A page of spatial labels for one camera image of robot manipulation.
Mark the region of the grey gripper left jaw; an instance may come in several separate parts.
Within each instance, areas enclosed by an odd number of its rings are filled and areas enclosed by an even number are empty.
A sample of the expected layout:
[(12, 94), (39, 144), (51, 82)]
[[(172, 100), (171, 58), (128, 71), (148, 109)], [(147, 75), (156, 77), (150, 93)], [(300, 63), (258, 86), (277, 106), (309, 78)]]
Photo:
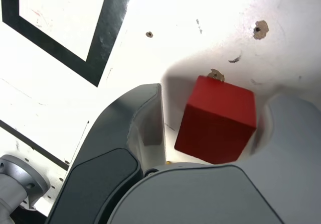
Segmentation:
[(140, 85), (99, 115), (47, 223), (107, 223), (145, 171), (165, 162), (162, 87), (159, 83)]

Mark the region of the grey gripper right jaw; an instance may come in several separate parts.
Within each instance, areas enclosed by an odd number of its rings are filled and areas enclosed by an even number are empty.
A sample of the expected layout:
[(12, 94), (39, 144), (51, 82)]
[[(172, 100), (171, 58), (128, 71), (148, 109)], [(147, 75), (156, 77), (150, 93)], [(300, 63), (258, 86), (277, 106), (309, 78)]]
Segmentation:
[(109, 223), (320, 223), (320, 110), (279, 95), (249, 158), (178, 164), (132, 187)]

